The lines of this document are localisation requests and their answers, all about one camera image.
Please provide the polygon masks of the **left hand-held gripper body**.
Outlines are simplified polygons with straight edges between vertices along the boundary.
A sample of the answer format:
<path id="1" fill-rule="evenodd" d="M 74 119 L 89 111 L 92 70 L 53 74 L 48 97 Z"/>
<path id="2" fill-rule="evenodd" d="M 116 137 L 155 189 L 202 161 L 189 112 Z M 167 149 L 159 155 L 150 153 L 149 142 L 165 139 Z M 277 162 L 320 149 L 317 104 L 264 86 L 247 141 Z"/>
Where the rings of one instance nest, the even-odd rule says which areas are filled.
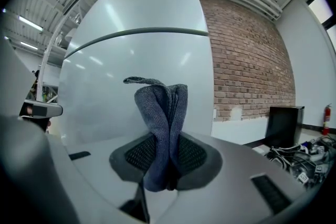
<path id="1" fill-rule="evenodd" d="M 62 115 L 62 113 L 63 108 L 58 104 L 39 101 L 24 101 L 19 115 L 31 118 L 53 118 Z"/>

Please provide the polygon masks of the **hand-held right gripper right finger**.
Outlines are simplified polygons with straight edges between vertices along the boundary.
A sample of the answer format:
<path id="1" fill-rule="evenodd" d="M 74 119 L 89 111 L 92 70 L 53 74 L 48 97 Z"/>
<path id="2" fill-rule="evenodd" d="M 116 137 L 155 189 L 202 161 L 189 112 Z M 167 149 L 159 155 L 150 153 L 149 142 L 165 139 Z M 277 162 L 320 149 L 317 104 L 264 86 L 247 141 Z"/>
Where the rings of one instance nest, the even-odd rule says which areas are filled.
<path id="1" fill-rule="evenodd" d="M 194 190 L 207 186 L 223 164 L 220 152 L 197 138 L 181 133 L 178 149 L 177 189 Z"/>

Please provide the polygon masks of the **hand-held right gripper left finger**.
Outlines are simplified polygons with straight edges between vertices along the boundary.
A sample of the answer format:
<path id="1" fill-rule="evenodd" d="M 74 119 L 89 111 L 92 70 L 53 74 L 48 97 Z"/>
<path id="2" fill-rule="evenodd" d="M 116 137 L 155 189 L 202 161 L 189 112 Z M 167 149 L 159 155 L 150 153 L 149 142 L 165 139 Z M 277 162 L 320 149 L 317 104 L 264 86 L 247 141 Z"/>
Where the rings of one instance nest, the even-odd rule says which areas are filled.
<path id="1" fill-rule="evenodd" d="M 114 150 L 109 162 L 123 181 L 140 183 L 155 157 L 155 137 L 149 133 Z"/>

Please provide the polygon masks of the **grey blue cleaning cloth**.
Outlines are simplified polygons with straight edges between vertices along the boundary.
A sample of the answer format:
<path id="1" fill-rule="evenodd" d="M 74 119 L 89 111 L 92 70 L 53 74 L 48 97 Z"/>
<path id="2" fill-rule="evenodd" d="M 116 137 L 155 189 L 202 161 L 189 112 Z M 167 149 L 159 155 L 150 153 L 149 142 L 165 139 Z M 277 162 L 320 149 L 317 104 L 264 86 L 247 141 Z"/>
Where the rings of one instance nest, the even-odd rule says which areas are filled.
<path id="1" fill-rule="evenodd" d="M 179 171 L 179 140 L 183 128 L 188 87 L 185 84 L 166 86 L 159 80 L 128 77 L 125 84 L 145 84 L 134 94 L 141 116 L 155 138 L 155 158 L 144 177 L 144 186 L 151 192 L 174 189 Z"/>

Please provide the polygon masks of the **light grey refrigerator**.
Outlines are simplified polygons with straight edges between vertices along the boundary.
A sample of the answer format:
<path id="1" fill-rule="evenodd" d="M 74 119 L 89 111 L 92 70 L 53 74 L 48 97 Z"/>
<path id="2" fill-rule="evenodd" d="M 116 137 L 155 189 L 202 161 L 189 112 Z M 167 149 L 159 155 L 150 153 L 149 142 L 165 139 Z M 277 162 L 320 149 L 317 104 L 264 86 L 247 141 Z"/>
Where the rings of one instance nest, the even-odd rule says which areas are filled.
<path id="1" fill-rule="evenodd" d="M 183 131 L 210 135 L 214 107 L 211 42 L 200 0 L 98 0 L 62 63 L 62 142 L 88 144 L 146 133 L 128 77 L 188 87 Z"/>

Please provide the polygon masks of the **white metal shelving rack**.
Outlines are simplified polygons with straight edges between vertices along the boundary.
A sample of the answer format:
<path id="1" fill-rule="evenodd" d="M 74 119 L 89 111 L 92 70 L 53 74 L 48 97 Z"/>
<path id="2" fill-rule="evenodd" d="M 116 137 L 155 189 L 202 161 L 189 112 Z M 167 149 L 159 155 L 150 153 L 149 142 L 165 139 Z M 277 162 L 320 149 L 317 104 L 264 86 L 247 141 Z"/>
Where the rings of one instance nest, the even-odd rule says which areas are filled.
<path id="1" fill-rule="evenodd" d="M 66 34 L 63 32 L 62 28 L 66 23 L 72 23 L 72 28 L 70 31 L 68 31 L 68 34 L 74 34 L 77 30 L 79 24 L 81 23 L 83 19 L 83 13 L 82 11 L 79 11 L 75 17 L 70 17 L 72 13 L 67 13 L 64 15 L 60 21 L 57 23 L 55 31 L 53 32 L 47 48 L 44 52 L 43 59 L 41 62 L 40 72 L 38 75 L 38 83 L 37 83 L 37 95 L 36 98 L 38 101 L 43 101 L 43 87 L 44 87 L 44 78 L 45 78 L 45 72 L 47 68 L 47 64 L 50 58 L 51 53 L 56 53 L 56 55 L 63 60 L 65 57 L 66 49 L 62 47 L 62 45 L 66 44 L 67 48 L 69 47 L 70 41 L 72 37 L 67 37 Z"/>

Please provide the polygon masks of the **fluorescent ceiling light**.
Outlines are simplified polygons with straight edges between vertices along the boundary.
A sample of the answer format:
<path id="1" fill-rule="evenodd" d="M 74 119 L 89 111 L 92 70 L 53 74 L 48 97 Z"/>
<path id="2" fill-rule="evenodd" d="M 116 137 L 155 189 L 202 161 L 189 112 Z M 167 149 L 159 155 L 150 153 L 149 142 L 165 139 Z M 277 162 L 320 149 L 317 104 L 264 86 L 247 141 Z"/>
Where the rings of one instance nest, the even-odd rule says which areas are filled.
<path id="1" fill-rule="evenodd" d="M 34 29 L 36 29 L 36 30 L 38 30 L 38 31 L 43 31 L 43 28 L 42 28 L 41 26 L 39 26 L 39 25 L 37 25 L 37 24 L 31 22 L 30 20 L 27 20 L 26 18 L 24 18 L 24 17 L 22 17 L 22 16 L 19 16 L 18 19 L 19 19 L 21 22 L 23 22 L 23 23 L 29 25 L 30 27 L 32 27 L 32 28 L 34 28 Z"/>
<path id="2" fill-rule="evenodd" d="M 25 47 L 28 47 L 28 48 L 30 48 L 30 49 L 38 50 L 38 47 L 32 46 L 32 45 L 30 45 L 30 44 L 27 44 L 27 43 L 25 43 L 25 42 L 23 42 L 23 41 L 21 41 L 20 44 L 23 45 L 23 46 L 25 46 Z"/>

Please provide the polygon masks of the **black cabinet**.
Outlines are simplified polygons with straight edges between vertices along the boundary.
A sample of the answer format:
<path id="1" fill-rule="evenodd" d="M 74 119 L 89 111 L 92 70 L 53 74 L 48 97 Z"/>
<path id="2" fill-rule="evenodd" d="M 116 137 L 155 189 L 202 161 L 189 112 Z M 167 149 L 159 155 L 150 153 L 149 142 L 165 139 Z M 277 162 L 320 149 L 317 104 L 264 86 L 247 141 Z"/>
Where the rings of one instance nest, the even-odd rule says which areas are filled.
<path id="1" fill-rule="evenodd" d="M 303 116 L 303 106 L 271 106 L 264 144 L 283 148 L 295 146 L 299 141 Z"/>

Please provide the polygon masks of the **red fire extinguisher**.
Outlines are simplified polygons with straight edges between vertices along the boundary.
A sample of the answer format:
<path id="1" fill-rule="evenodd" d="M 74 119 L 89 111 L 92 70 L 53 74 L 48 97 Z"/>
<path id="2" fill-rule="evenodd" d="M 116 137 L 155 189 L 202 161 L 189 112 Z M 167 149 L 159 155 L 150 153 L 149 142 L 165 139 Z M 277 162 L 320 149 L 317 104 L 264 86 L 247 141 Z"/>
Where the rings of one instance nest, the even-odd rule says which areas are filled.
<path id="1" fill-rule="evenodd" d="M 331 104 L 324 108 L 322 135 L 329 134 L 329 122 L 331 117 Z"/>

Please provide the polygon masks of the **wall window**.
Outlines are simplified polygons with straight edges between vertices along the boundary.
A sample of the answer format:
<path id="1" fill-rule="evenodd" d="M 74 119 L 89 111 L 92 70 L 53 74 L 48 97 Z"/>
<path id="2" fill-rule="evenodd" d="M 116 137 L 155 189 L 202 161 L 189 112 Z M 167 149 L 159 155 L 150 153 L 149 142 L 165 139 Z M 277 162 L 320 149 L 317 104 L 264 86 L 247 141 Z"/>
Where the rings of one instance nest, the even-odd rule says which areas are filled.
<path id="1" fill-rule="evenodd" d="M 336 53 L 336 14 L 333 13 L 327 0 L 308 0 L 307 4 L 327 32 Z"/>

